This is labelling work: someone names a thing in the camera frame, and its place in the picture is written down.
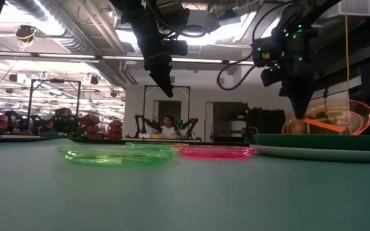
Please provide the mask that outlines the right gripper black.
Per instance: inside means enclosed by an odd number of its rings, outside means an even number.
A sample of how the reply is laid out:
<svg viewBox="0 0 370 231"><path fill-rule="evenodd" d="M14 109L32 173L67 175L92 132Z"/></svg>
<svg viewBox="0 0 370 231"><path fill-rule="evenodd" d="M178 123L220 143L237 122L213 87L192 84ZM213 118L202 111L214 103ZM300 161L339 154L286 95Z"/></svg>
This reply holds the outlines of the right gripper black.
<svg viewBox="0 0 370 231"><path fill-rule="evenodd" d="M303 119L313 95L310 40L317 37L313 28L291 33L274 29L260 39L261 80L265 87L281 82L281 96L287 97L296 119Z"/></svg>

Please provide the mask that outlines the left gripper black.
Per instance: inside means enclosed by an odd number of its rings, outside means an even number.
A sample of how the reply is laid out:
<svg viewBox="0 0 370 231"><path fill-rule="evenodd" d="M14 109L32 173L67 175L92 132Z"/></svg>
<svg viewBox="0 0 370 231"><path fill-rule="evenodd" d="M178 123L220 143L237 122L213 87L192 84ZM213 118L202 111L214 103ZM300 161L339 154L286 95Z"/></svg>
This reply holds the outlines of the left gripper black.
<svg viewBox="0 0 370 231"><path fill-rule="evenodd" d="M171 56L163 51L156 22L153 19L137 19L132 23L132 28L144 58L145 70L150 71L157 86L172 98Z"/></svg>

